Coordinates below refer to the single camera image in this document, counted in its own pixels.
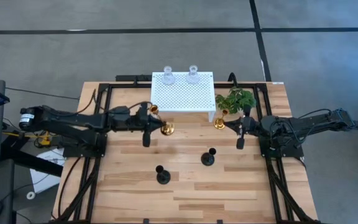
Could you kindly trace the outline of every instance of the gold candle holder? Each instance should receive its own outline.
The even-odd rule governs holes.
[[[224,125],[223,117],[225,117],[228,114],[229,114],[229,110],[227,110],[227,109],[222,110],[222,118],[216,118],[214,120],[214,127],[216,129],[218,129],[218,130],[224,129],[225,125]]]
[[[160,120],[161,117],[160,115],[158,115],[158,106],[157,105],[152,105],[150,107],[150,113],[154,114],[156,117],[158,117]],[[173,125],[173,123],[169,123],[169,122],[166,122],[164,126],[161,127],[161,133],[165,136],[169,136],[171,134],[173,134],[174,130],[175,130],[175,126]]]

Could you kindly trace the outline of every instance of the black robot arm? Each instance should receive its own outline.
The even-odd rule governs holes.
[[[244,115],[235,121],[224,124],[240,135],[237,148],[244,148],[244,135],[251,134],[259,137],[261,148],[276,151],[276,156],[303,156],[291,153],[298,149],[306,137],[323,131],[349,131],[358,129],[358,121],[353,121],[349,113],[342,109],[325,114],[300,118],[282,118],[265,116],[261,122],[249,116],[250,107],[244,108]]]
[[[93,115],[36,106],[21,109],[19,127],[28,132],[45,130],[59,134],[69,138],[72,146],[85,147],[88,152],[96,152],[104,147],[107,141],[106,133],[109,131],[143,131],[143,146],[149,147],[151,132],[165,126],[166,123],[147,112],[147,103],[141,103],[135,115],[130,115],[130,110],[126,106],[118,106]]]

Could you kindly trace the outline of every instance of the potted plant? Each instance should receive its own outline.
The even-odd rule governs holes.
[[[216,95],[216,104],[219,109],[228,110],[230,114],[235,114],[242,110],[245,105],[256,106],[256,100],[250,91],[243,90],[242,88],[232,87],[227,97]]]

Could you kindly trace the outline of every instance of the wooden table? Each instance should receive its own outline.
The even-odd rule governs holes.
[[[98,82],[84,84],[79,110],[88,104],[98,85]],[[267,87],[272,113],[291,116],[284,85],[267,83]],[[226,95],[228,92],[229,89],[215,89],[215,94]],[[150,100],[148,88],[115,88],[111,107],[130,106],[145,100]],[[260,100],[266,114],[261,93]],[[94,103],[84,114],[93,114],[93,111]],[[150,219],[151,223],[216,223],[216,220],[224,223],[275,223],[265,159],[260,155],[256,137],[246,136],[245,148],[238,150],[235,133],[228,128],[215,129],[208,122],[207,114],[160,115],[175,123],[175,132],[164,136],[158,130],[154,131],[150,147],[142,147],[142,133],[108,134],[108,147],[98,176],[93,223],[141,223],[144,218]],[[221,112],[217,110],[215,118],[220,116]],[[230,115],[225,119],[233,120],[239,116]],[[251,116],[257,119],[255,109]],[[215,163],[206,167],[200,157],[211,147],[217,150]],[[70,158],[65,163],[58,196],[75,160]],[[62,210],[78,192],[83,160],[68,179]],[[305,168],[293,158],[284,158],[283,163],[290,193],[306,214],[317,218]],[[167,185],[156,181],[157,165],[170,171],[172,179]],[[280,193],[279,196],[282,216],[286,219]],[[87,202],[88,196],[85,195],[81,218],[85,217]],[[58,197],[53,209],[55,216],[57,203]]]

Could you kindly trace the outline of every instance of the white perforated platform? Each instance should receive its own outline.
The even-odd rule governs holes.
[[[198,72],[200,81],[186,81],[188,72],[172,72],[175,83],[162,82],[163,72],[153,72],[151,102],[166,112],[208,112],[212,122],[215,107],[214,77],[212,72]]]

